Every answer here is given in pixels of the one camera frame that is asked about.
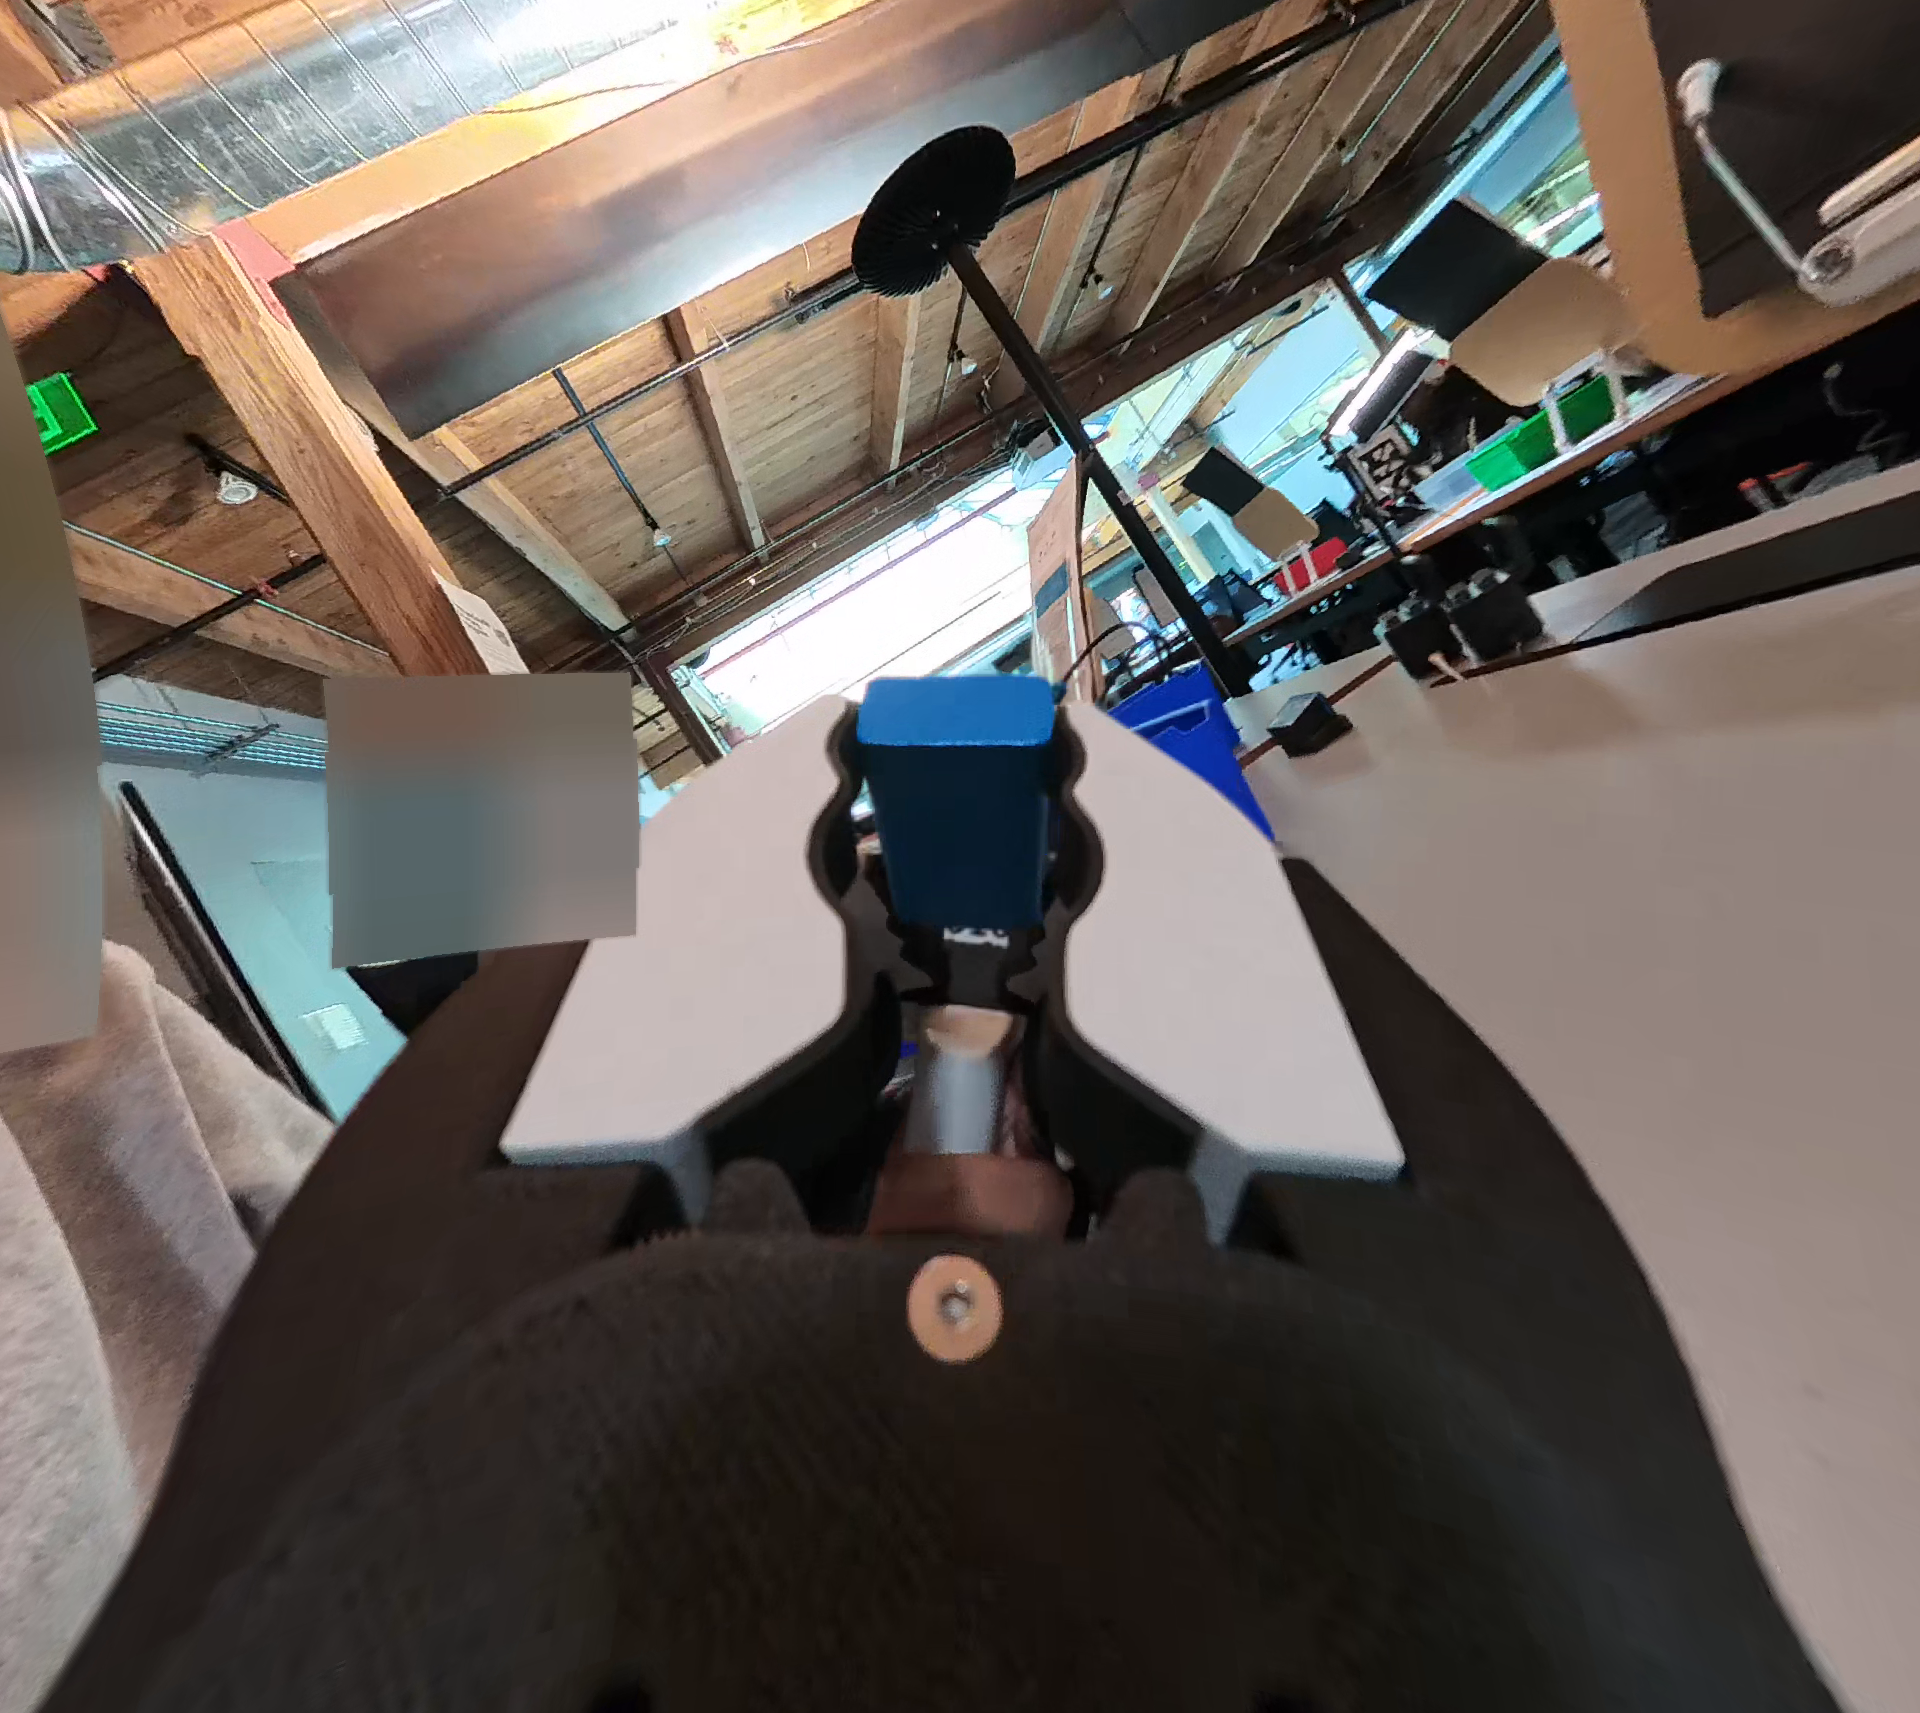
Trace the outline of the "wooden post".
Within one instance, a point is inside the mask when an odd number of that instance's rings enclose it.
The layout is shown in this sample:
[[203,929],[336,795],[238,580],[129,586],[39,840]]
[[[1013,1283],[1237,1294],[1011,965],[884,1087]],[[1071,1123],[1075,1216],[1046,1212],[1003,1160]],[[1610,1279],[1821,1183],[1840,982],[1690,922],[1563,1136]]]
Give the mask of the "wooden post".
[[205,369],[400,674],[488,672],[435,576],[443,553],[275,293],[277,260],[228,227],[127,270]]

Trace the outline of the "paper notice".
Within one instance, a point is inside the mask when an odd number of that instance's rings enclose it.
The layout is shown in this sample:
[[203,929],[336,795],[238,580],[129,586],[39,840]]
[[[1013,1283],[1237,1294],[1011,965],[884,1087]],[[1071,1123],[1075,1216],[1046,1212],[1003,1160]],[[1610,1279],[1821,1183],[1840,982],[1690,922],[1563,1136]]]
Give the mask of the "paper notice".
[[453,615],[459,619],[462,633],[466,635],[474,654],[482,666],[492,674],[529,674],[531,668],[517,648],[505,623],[494,611],[494,608],[480,598],[459,586],[455,580],[437,574],[439,590]]

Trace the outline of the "person's grey sweatshirt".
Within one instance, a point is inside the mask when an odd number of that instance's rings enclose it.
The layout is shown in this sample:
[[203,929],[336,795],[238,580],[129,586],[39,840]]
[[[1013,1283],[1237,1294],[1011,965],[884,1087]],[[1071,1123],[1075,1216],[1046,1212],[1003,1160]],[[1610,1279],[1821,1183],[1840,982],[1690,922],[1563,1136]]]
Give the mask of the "person's grey sweatshirt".
[[101,949],[100,1019],[2,1062],[2,1708],[35,1710],[142,1532],[193,1384],[334,1132]]

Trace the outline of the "black desk mat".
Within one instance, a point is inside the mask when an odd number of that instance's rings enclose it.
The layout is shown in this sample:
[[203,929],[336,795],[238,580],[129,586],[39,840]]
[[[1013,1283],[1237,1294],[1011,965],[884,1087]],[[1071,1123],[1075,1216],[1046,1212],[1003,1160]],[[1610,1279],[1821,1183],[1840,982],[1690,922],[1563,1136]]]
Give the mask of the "black desk mat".
[[1573,635],[1573,648],[1645,637],[1918,565],[1918,494],[1659,574]]

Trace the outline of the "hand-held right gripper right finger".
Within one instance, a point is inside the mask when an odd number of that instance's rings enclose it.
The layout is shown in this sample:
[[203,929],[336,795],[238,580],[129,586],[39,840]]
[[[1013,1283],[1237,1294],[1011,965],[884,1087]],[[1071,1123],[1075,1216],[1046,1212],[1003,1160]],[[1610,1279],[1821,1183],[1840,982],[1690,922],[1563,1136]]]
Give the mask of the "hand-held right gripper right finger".
[[1087,1203],[1179,1173],[1227,1238],[1268,1175],[1391,1185],[1391,1125],[1272,838],[1079,701],[1030,1105]]

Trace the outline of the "silver ventilation duct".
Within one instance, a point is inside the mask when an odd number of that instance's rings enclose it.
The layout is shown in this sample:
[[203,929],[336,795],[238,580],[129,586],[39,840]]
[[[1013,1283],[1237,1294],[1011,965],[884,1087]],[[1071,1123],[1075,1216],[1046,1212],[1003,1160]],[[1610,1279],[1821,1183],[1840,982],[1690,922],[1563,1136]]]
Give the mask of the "silver ventilation duct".
[[732,3],[275,3],[6,108],[4,274],[168,252]]

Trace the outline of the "person's left hand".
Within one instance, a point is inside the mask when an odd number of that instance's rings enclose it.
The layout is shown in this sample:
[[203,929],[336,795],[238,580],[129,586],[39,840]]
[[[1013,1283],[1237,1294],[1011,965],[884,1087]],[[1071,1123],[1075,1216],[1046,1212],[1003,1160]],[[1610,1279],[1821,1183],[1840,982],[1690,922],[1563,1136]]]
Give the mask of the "person's left hand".
[[1052,1164],[1001,1152],[905,1150],[876,1177],[872,1238],[1060,1240],[1073,1218],[1073,1189]]

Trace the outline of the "grey desk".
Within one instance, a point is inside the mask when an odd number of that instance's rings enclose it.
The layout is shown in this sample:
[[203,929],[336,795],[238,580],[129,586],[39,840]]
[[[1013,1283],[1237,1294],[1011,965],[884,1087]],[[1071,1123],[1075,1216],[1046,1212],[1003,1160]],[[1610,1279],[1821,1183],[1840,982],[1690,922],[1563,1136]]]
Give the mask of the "grey desk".
[[1257,756],[1284,846],[1475,1029],[1661,1298],[1850,1710],[1918,1708],[1916,570],[1422,689]]

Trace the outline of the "blue notched block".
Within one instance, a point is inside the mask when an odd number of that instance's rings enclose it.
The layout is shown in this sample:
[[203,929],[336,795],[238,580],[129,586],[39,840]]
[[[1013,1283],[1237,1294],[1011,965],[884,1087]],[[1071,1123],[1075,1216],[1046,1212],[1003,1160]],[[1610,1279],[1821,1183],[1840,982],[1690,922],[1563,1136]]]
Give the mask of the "blue notched block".
[[905,927],[1028,933],[1044,924],[1058,705],[1030,674],[868,686],[859,768]]

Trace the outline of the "blue labelled plastic bin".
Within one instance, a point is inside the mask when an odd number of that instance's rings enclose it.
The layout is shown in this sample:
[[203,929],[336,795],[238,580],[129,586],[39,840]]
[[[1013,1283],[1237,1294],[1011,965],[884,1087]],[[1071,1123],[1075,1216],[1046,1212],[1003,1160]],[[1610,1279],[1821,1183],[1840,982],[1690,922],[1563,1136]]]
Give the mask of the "blue labelled plastic bin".
[[1241,736],[1210,670],[1190,666],[1165,674],[1110,703],[1108,715],[1182,766],[1227,801],[1264,842],[1272,842],[1272,828],[1237,760]]

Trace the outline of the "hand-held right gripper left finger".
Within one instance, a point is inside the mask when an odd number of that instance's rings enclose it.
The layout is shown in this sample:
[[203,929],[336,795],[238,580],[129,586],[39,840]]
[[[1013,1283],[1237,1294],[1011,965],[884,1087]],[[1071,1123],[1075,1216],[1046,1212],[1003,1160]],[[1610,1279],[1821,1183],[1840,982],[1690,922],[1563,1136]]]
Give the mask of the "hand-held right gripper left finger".
[[585,947],[503,1128],[511,1167],[650,1167],[704,1216],[736,1162],[804,1193],[855,1150],[901,1023],[857,922],[853,728],[812,701],[644,826],[634,933]]

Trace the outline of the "white monitor light bar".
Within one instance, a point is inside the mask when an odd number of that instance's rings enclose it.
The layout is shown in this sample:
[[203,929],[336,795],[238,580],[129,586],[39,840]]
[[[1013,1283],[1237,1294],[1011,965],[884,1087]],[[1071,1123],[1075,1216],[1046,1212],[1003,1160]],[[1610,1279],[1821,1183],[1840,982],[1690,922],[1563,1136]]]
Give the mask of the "white monitor light bar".
[[1918,139],[1887,151],[1832,190],[1819,182],[1793,192],[1801,210],[1789,231],[1762,194],[1741,176],[1715,139],[1715,102],[1725,69],[1705,59],[1684,69],[1672,90],[1682,130],[1713,182],[1789,278],[1793,289],[1824,309],[1854,309],[1918,274]]

